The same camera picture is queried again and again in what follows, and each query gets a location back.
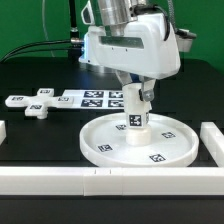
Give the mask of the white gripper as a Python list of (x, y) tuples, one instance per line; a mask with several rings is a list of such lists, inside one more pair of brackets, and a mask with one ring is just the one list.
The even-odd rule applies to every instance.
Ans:
[(87, 34), (87, 62), (116, 69), (122, 86), (132, 83), (129, 73), (145, 76), (140, 78), (141, 98), (150, 102), (154, 99), (155, 79), (175, 75), (180, 68), (173, 28), (167, 40), (164, 36), (162, 13), (138, 16), (125, 26), (123, 37), (107, 37), (103, 27), (91, 26)]

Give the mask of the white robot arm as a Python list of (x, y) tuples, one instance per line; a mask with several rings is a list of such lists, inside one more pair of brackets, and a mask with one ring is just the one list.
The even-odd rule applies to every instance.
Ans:
[(79, 61), (91, 67), (110, 68), (122, 84), (136, 74), (140, 98), (154, 98), (153, 82), (176, 74), (180, 57), (175, 31), (166, 12), (141, 0), (97, 0), (101, 21), (95, 22), (91, 4), (81, 12), (88, 26)]

